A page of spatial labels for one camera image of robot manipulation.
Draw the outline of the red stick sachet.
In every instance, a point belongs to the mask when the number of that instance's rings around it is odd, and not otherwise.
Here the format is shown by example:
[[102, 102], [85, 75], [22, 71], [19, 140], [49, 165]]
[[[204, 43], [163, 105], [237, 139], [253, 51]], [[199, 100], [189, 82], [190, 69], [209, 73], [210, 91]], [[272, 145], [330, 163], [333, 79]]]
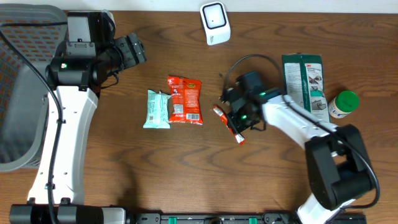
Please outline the red stick sachet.
[[213, 111], [220, 117], [220, 120], [226, 125], [227, 129], [235, 137], [237, 143], [242, 146], [245, 143], [245, 138], [243, 135], [233, 129], [226, 113], [218, 105], [213, 106]]

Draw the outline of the red snack packet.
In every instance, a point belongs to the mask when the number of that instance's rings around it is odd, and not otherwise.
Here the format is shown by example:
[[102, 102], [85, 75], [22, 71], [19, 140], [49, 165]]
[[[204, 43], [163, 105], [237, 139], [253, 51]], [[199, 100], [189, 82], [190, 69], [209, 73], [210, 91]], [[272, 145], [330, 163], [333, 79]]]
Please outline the red snack packet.
[[167, 79], [173, 103], [173, 113], [170, 123], [203, 124], [200, 109], [201, 81], [184, 77]]

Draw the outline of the teal white snack packet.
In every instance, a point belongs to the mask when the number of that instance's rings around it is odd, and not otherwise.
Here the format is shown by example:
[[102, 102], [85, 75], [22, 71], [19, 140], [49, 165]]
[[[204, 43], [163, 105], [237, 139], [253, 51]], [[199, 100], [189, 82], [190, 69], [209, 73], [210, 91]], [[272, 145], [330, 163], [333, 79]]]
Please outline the teal white snack packet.
[[147, 117], [143, 128], [170, 129], [168, 102], [170, 95], [148, 90]]

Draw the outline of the green white packet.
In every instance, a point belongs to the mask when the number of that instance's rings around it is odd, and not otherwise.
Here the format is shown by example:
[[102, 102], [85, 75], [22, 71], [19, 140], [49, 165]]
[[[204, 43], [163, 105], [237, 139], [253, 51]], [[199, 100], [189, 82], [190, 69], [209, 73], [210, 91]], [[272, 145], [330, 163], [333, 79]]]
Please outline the green white packet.
[[329, 122], [322, 57], [314, 54], [287, 54], [282, 56], [282, 63], [287, 94], [312, 115]]

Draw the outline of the green lid seasoning jar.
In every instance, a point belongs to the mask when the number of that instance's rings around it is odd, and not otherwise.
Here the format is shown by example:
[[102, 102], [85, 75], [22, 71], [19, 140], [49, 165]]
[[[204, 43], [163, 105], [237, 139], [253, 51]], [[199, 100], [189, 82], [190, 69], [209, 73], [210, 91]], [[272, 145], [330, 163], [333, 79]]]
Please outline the green lid seasoning jar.
[[353, 91], [345, 90], [329, 102], [328, 111], [334, 118], [344, 118], [355, 111], [359, 104], [358, 95]]

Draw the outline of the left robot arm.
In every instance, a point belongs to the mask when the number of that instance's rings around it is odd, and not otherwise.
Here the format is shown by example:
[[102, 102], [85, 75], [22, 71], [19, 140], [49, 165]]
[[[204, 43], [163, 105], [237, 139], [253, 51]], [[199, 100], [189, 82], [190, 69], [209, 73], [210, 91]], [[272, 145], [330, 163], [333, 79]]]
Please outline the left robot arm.
[[120, 206], [85, 205], [83, 168], [90, 124], [102, 83], [111, 75], [146, 61], [134, 33], [97, 42], [61, 42], [42, 69], [49, 85], [46, 134], [39, 170], [25, 204], [11, 206], [11, 223], [132, 223]]

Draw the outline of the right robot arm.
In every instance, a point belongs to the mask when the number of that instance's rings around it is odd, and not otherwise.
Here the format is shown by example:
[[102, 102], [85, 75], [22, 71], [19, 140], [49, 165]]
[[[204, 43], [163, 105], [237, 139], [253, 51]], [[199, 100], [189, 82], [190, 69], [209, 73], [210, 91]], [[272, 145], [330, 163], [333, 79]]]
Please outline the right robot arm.
[[224, 90], [221, 100], [231, 112], [226, 125], [239, 141], [242, 132], [263, 121], [276, 127], [304, 151], [311, 195], [295, 212], [265, 213], [264, 223], [366, 223], [363, 214], [347, 214], [354, 201], [379, 191], [359, 130], [337, 126], [314, 117], [289, 95], [263, 87]]

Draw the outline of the white barcode scanner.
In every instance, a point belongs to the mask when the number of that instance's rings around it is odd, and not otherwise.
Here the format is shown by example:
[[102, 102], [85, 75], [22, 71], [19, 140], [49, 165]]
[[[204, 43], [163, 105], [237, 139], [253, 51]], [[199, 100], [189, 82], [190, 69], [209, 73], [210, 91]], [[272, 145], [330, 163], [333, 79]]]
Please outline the white barcode scanner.
[[208, 45], [217, 45], [229, 41], [231, 26], [222, 2], [215, 1], [202, 5], [200, 16]]

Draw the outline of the grey plastic mesh basket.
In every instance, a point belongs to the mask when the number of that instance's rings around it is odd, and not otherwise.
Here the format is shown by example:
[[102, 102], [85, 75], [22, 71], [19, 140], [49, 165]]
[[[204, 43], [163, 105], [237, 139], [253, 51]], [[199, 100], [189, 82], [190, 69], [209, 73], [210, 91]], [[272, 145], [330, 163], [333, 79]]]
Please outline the grey plastic mesh basket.
[[[64, 41], [66, 14], [50, 5], [2, 4], [1, 32], [41, 74]], [[1, 171], [38, 168], [47, 127], [48, 91], [1, 43]]]

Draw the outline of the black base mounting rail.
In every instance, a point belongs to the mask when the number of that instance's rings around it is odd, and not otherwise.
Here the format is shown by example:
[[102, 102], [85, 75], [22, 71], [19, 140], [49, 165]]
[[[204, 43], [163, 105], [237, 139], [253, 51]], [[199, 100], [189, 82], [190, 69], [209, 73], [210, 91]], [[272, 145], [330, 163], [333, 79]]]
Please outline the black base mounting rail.
[[289, 224], [300, 223], [288, 213], [265, 213], [250, 215], [161, 215], [140, 213], [135, 215], [135, 224]]

